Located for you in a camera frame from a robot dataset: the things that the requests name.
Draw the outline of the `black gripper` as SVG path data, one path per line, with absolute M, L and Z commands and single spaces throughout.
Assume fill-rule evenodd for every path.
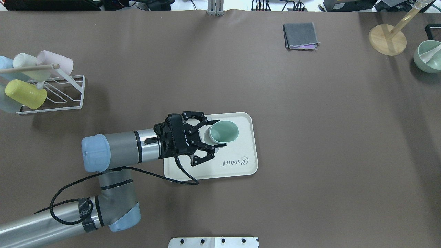
M 189 120 L 197 120 L 196 124 L 189 124 Z M 197 111 L 183 111 L 181 114 L 169 114 L 162 123 L 153 127 L 160 144 L 159 159 L 188 155 L 192 167 L 214 159 L 219 148 L 227 146 L 225 143 L 208 145 L 203 142 L 190 142 L 189 136 L 200 135 L 203 126 L 214 125 L 220 122 L 209 120 L 205 113 Z

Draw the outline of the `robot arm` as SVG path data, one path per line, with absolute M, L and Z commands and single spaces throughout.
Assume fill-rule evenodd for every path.
M 199 130 L 219 123 L 220 120 L 209 119 L 203 112 L 184 111 L 169 114 L 164 122 L 152 129 L 85 137 L 82 140 L 84 168 L 93 175 L 62 187 L 43 210 L 2 224 L 1 247 L 43 247 L 105 226 L 112 232 L 133 227 L 140 221 L 141 214 L 131 171 L 178 184 L 198 185 L 198 180 L 183 168 L 178 157 L 189 156 L 191 166 L 214 159 L 218 149 L 226 144 L 203 142 Z M 175 160 L 189 182 L 133 167 L 169 157 Z M 56 203 L 62 191 L 95 177 L 100 184 L 99 195 Z

